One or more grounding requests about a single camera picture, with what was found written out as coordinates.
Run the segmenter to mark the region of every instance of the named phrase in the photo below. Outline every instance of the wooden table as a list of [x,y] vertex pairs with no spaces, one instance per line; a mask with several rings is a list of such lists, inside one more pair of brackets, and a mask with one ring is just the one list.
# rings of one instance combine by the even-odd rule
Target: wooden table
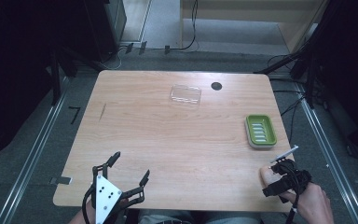
[[[290,52],[304,44],[312,24],[322,17],[328,0],[199,0],[197,19],[278,22]],[[192,18],[194,0],[181,0],[180,40],[183,19]]]
[[[223,88],[215,91],[211,84]],[[173,85],[201,89],[198,104],[171,99]],[[271,117],[278,142],[248,144],[249,114]],[[275,97],[264,75],[102,71],[62,172],[54,203],[80,206],[91,168],[115,152],[108,179],[126,191],[149,169],[145,201],[136,208],[287,212],[290,204],[262,193],[258,169],[289,149]]]

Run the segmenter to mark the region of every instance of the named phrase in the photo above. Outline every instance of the green tray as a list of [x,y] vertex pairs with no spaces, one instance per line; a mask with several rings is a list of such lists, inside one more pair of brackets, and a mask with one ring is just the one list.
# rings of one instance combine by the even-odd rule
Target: green tray
[[249,115],[245,121],[249,144],[257,148],[271,148],[277,143],[272,122],[267,115]]

